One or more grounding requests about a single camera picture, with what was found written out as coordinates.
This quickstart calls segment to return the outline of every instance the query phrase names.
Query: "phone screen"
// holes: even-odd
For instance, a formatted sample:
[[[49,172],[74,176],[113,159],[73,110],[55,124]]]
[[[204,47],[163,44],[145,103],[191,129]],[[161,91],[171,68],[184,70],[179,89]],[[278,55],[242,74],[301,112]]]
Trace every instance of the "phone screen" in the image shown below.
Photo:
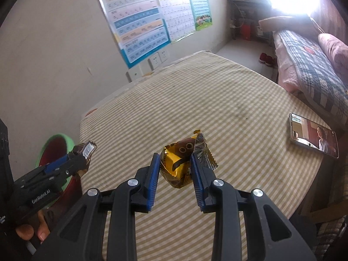
[[[338,158],[336,134],[332,130],[291,113],[292,138],[321,152]]]

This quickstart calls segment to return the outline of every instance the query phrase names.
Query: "wall poster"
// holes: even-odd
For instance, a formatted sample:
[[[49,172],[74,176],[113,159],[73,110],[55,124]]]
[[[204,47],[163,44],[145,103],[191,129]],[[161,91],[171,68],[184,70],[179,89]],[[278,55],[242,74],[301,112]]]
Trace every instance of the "wall poster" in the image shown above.
[[[213,24],[208,0],[190,0],[196,30],[199,31]]]
[[[170,43],[158,0],[99,2],[128,68]]]
[[[159,0],[172,42],[196,31],[190,0]]]

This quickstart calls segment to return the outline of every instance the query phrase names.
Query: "green poster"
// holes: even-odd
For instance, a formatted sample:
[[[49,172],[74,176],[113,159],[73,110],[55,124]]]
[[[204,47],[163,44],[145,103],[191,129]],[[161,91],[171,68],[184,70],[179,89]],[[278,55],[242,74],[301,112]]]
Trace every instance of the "green poster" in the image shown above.
[[[199,31],[213,24],[208,0],[190,0],[196,30]]]

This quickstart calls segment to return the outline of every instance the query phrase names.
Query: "crumpled plastic wrapper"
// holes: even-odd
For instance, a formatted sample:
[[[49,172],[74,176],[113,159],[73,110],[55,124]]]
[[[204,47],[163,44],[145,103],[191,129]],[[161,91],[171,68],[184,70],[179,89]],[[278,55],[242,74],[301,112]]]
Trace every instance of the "crumpled plastic wrapper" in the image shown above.
[[[195,152],[199,161],[214,170],[218,167],[201,130],[195,130],[192,137],[164,146],[161,152],[161,174],[175,188],[182,188],[192,182],[190,157]]]

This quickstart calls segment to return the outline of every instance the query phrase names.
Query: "tiled floor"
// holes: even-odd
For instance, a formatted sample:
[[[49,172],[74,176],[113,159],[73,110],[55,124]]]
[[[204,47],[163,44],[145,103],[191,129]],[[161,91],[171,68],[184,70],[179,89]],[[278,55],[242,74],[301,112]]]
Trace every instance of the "tiled floor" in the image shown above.
[[[268,79],[275,81],[272,79],[274,78],[273,68],[259,62],[261,53],[266,53],[267,55],[274,57],[272,47],[266,43],[236,39],[227,43],[219,52],[217,52],[217,55],[237,62]]]

